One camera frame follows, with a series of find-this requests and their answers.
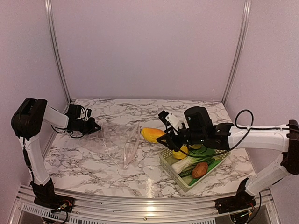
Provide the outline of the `orange yellow fake corn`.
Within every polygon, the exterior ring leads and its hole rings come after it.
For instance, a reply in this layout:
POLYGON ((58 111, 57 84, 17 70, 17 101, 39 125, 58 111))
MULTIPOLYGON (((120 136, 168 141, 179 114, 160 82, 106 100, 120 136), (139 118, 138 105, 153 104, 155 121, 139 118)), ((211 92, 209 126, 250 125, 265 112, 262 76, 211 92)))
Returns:
POLYGON ((157 139, 165 135, 165 132, 157 128, 144 127, 141 131, 141 135, 145 140, 157 143, 157 139))

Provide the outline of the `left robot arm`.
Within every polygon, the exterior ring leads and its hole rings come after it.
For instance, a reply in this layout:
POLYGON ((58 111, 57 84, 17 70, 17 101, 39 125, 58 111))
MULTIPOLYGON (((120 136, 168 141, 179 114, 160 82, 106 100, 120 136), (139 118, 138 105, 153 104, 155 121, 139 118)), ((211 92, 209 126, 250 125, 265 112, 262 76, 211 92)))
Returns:
POLYGON ((20 141, 26 165, 31 172, 33 192, 36 198, 54 208, 59 204, 59 197, 55 194, 40 149, 39 134, 44 122, 69 134, 79 132, 82 136, 100 131, 101 127, 91 117, 90 109, 70 104, 63 114, 49 106, 45 99, 27 98, 13 115, 11 126, 20 141))

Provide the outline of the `dark green bumpy cucumber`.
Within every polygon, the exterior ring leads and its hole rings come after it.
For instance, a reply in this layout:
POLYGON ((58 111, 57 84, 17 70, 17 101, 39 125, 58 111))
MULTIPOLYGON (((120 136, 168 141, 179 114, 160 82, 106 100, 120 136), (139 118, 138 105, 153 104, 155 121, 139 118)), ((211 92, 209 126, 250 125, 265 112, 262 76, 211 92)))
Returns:
MULTIPOLYGON (((215 161, 215 158, 212 158, 210 160, 207 161, 207 165, 211 165, 213 162, 215 161)), ((192 171, 194 170, 194 168, 196 167, 196 165, 193 165, 191 166, 188 170, 185 170, 183 172, 181 172, 179 174, 180 177, 186 177, 186 176, 189 176, 189 175, 192 175, 192 171)))

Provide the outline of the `brown fake potato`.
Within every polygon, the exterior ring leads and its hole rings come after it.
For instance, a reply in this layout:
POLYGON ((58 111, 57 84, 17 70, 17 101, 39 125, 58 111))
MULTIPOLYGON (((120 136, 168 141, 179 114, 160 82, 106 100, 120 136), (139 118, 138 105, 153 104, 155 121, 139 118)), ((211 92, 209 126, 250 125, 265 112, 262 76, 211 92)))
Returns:
POLYGON ((207 172, 208 165, 206 162, 201 162, 196 165, 194 170, 192 171, 193 178, 203 177, 203 174, 207 172))

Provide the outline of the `dark green fake pepper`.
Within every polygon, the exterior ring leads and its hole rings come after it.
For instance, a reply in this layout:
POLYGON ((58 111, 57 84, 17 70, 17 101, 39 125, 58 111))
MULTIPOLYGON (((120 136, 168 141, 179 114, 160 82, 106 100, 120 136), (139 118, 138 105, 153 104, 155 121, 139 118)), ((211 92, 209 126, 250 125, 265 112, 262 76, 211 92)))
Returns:
POLYGON ((202 148, 202 145, 201 144, 190 145, 190 148, 192 150, 198 150, 202 148))

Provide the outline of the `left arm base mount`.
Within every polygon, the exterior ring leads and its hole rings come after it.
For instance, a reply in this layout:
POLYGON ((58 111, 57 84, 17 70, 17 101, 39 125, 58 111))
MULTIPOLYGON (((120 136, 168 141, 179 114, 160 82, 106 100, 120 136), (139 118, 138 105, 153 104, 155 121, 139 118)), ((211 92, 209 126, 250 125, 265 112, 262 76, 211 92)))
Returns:
POLYGON ((55 195, 54 198, 40 199, 36 197, 34 199, 35 204, 52 209, 52 212, 65 211, 71 213, 74 202, 73 197, 62 195, 55 195))

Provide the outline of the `clear zip top bag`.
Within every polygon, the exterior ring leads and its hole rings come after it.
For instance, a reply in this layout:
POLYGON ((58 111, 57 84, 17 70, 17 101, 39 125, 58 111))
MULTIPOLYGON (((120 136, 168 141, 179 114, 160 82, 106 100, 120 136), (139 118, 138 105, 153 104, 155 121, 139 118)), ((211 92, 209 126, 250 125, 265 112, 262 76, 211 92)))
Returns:
POLYGON ((100 131, 79 139, 82 147, 109 159, 121 169, 135 160, 140 142, 140 123, 121 125, 107 123, 100 131))

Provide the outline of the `green fake bok choy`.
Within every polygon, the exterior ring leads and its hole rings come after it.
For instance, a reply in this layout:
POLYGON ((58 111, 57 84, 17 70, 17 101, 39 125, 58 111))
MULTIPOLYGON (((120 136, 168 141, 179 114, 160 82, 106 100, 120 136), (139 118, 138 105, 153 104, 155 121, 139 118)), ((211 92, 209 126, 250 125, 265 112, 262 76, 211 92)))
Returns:
POLYGON ((213 157, 215 150, 210 148, 200 148, 197 150, 191 150, 188 154, 191 156, 186 156, 185 158, 171 165, 172 169, 177 174, 181 173, 185 168, 188 168, 192 165, 197 165, 200 162, 207 162, 213 157))

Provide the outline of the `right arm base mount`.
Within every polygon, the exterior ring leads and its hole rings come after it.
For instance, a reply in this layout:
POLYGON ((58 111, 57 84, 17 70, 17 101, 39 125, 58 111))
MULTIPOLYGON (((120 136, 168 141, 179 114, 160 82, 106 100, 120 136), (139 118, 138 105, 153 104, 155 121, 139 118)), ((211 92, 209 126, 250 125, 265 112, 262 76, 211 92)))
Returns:
POLYGON ((219 214, 243 210, 255 205, 256 201, 253 197, 247 199, 245 197, 230 196, 215 200, 215 208, 219 214))

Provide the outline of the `yellow fake lemon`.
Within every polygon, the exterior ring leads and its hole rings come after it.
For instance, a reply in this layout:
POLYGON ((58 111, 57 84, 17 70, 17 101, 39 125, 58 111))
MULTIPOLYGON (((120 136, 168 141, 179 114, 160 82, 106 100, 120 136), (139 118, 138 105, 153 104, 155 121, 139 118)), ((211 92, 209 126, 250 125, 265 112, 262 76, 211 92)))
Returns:
POLYGON ((188 147, 186 145, 183 145, 179 151, 172 151, 172 156, 175 159, 181 160, 184 159, 188 154, 188 147))

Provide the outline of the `green fake cucumber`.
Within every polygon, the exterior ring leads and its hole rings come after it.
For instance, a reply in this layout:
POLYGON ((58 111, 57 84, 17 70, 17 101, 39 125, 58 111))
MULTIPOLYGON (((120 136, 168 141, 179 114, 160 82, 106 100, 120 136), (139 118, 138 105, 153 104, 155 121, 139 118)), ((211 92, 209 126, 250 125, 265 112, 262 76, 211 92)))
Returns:
MULTIPOLYGON (((212 162, 208 162, 207 163, 207 165, 208 165, 207 172, 205 174, 203 174, 203 175, 206 175, 208 172, 210 172, 213 168, 215 168, 221 162, 221 160, 219 160, 219 159, 217 159, 217 160, 212 159, 212 160, 213 160, 212 162)), ((201 178, 202 177, 200 177, 200 178, 193 178, 188 185, 192 186, 194 183, 196 183, 201 178)))

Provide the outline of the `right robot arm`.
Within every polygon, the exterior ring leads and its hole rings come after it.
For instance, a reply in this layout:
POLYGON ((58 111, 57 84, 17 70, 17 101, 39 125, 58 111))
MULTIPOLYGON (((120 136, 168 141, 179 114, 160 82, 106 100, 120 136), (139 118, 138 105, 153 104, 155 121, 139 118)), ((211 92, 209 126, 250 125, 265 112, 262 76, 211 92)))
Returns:
POLYGON ((278 158, 257 175, 243 180, 232 206, 241 209, 251 198, 288 175, 299 173, 299 125, 290 120, 278 126, 241 126, 237 123, 213 125, 207 109, 191 107, 184 112, 187 124, 170 112, 162 111, 159 119, 166 126, 165 135, 157 139, 170 150, 180 151, 183 145, 231 151, 236 148, 257 148, 280 151, 278 158))

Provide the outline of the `pale green plastic basket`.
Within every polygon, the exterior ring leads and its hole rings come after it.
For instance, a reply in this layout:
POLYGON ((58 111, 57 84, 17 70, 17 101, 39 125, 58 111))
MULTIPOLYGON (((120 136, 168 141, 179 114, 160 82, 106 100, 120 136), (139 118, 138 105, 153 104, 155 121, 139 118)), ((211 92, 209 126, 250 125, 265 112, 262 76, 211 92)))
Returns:
POLYGON ((229 152, 202 145, 182 146, 178 152, 160 152, 160 164, 176 184, 187 192, 224 162, 229 152))

